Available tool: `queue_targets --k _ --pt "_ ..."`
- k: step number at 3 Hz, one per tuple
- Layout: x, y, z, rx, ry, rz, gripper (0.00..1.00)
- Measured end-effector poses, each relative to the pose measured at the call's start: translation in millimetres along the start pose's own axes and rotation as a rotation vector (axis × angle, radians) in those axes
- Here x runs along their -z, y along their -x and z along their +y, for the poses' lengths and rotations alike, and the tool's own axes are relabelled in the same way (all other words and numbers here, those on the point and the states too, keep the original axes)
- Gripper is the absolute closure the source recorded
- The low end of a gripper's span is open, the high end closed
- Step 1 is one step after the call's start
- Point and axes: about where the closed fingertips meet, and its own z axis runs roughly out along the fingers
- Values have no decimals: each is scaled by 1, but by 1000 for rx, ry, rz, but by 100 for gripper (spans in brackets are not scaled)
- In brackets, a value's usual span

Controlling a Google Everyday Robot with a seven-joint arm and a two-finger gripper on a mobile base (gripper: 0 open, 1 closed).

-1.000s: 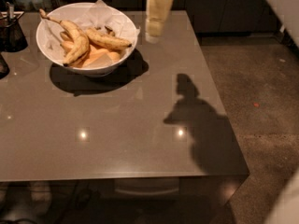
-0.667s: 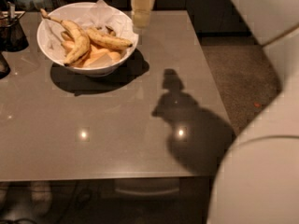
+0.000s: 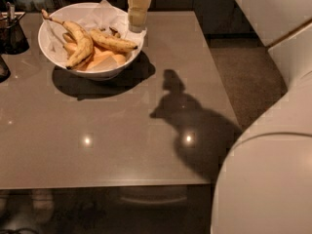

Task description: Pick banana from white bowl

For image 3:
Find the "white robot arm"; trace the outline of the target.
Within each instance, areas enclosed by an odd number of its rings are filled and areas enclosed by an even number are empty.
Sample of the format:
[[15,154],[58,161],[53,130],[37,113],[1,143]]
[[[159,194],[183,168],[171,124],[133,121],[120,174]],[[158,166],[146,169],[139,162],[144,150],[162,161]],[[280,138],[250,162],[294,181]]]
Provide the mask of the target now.
[[288,91],[225,158],[207,234],[312,234],[311,0],[235,1]]

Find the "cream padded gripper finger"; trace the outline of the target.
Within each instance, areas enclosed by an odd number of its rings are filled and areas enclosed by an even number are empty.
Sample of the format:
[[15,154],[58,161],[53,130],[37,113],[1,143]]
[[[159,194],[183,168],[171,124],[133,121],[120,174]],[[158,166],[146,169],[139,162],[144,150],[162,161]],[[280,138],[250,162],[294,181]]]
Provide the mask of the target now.
[[131,32],[139,33],[145,28],[150,4],[151,0],[128,0],[128,21]]

